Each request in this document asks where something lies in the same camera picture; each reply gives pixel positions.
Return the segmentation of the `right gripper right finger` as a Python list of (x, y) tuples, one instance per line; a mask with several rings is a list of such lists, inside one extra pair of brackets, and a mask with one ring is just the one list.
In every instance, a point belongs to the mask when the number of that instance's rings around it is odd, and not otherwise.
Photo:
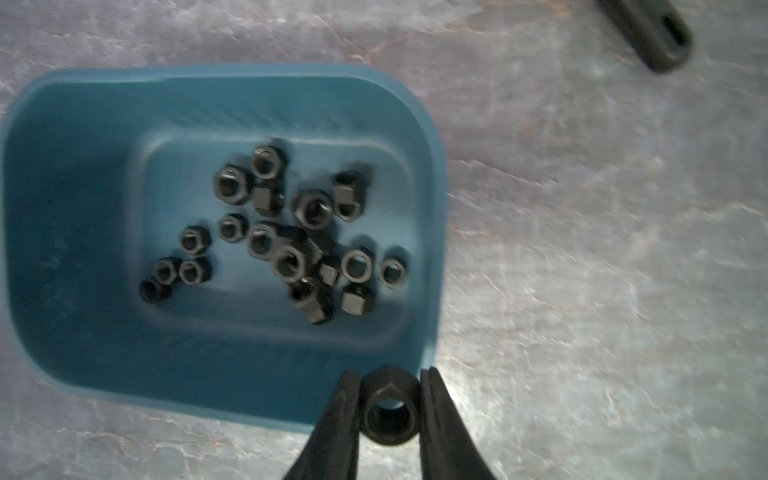
[(494, 479), (435, 367), (420, 374), (420, 459), (424, 480)]

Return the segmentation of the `teal plastic storage box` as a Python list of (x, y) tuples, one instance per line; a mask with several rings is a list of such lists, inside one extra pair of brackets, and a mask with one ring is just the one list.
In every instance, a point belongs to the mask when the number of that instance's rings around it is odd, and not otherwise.
[[(279, 180), (250, 168), (273, 145)], [(280, 182), (273, 218), (250, 199), (214, 193), (226, 164), (253, 187)], [(333, 202), (333, 177), (363, 175), (362, 215), (334, 212), (322, 231), (290, 210), (302, 190)], [(59, 70), (27, 86), (1, 128), (1, 316), (30, 362), (54, 382), (118, 402), (284, 430), (309, 430), (341, 373), (395, 364), (416, 372), (434, 358), (442, 293), (447, 159), (437, 129), (401, 83), (354, 64), (257, 64)], [(311, 324), (245, 238), (228, 243), (218, 221), (279, 228), (303, 243), (313, 270), (350, 249), (374, 255), (375, 294), (363, 316), (342, 311)], [(180, 234), (202, 226), (211, 245), (192, 257)], [(163, 257), (205, 257), (211, 278), (181, 279), (146, 303), (139, 285)], [(407, 265), (388, 289), (382, 260)]]

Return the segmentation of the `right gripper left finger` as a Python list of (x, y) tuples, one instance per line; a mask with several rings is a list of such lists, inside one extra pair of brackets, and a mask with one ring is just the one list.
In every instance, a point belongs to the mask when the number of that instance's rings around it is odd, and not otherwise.
[(361, 379), (358, 372), (343, 372), (285, 479), (357, 478)]

